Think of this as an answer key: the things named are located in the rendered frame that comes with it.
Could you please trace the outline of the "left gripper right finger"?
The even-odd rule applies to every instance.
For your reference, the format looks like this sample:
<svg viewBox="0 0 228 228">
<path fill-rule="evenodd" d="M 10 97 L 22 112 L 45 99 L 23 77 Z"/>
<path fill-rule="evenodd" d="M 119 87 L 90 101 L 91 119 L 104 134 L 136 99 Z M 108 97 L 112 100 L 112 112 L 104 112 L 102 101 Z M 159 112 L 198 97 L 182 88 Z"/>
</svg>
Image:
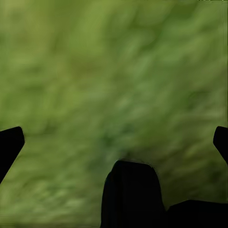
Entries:
<svg viewBox="0 0 228 228">
<path fill-rule="evenodd" d="M 215 131 L 213 143 L 228 164 L 228 128 L 218 126 Z"/>
</svg>

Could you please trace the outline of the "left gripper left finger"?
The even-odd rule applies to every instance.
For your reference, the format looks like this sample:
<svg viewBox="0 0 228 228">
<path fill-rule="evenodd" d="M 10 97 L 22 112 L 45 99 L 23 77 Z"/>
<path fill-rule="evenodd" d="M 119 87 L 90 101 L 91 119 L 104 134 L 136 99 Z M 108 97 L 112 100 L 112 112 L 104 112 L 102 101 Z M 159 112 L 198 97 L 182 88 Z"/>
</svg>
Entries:
<svg viewBox="0 0 228 228">
<path fill-rule="evenodd" d="M 20 126 L 0 132 L 0 183 L 25 144 Z"/>
</svg>

